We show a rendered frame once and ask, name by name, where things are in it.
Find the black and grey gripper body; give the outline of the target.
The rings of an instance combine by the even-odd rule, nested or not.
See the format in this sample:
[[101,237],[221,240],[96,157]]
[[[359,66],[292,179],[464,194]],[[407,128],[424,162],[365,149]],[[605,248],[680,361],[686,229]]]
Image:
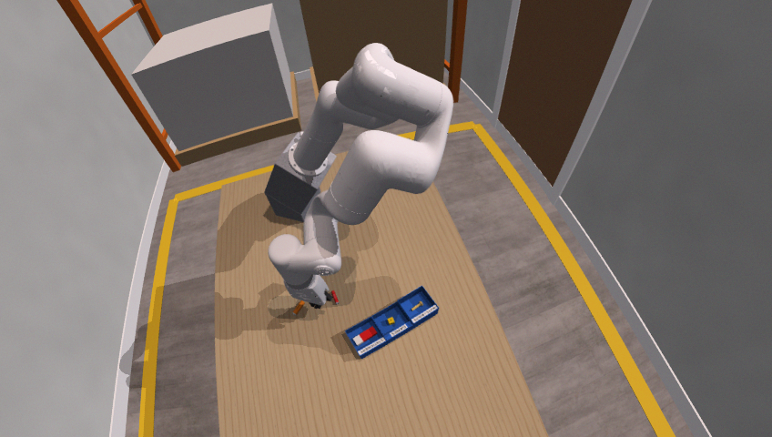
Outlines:
[[291,295],[291,297],[307,301],[313,304],[317,305],[324,305],[326,302],[326,296],[324,294],[325,289],[328,291],[329,287],[327,286],[326,282],[323,280],[323,278],[320,275],[315,275],[314,281],[309,285],[306,289],[303,290],[295,290],[292,289],[288,284],[284,281],[284,285]]

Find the blue rack of bins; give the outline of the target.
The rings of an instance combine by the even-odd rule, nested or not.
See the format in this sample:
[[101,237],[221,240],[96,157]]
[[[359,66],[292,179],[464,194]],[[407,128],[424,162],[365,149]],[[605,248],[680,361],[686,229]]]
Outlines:
[[[419,304],[419,301],[421,301],[423,305],[412,311],[411,309]],[[392,341],[397,340],[410,330],[418,327],[426,320],[438,314],[438,311],[439,307],[432,297],[423,286],[420,286],[418,289],[400,298],[389,307],[345,330],[345,332],[348,333],[347,335],[349,335],[348,337],[351,343],[363,359]],[[387,319],[391,317],[394,318],[395,322],[392,325],[389,325]],[[374,327],[378,334],[358,346],[353,338],[369,329],[371,326]]]

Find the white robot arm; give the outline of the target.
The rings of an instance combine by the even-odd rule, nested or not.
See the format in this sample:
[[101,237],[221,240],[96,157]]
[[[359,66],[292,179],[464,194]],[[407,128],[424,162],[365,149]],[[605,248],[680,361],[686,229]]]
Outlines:
[[421,194],[430,187],[442,162],[452,109],[446,85],[395,62],[379,43],[362,48],[340,81],[322,86],[299,142],[288,153],[290,166],[302,176],[324,171],[343,123],[376,129],[401,119],[417,127],[414,141],[379,130],[358,135],[329,190],[310,204],[304,245],[290,234],[271,241],[269,259],[292,289],[306,289],[315,275],[340,270],[338,221],[361,224],[390,188]]

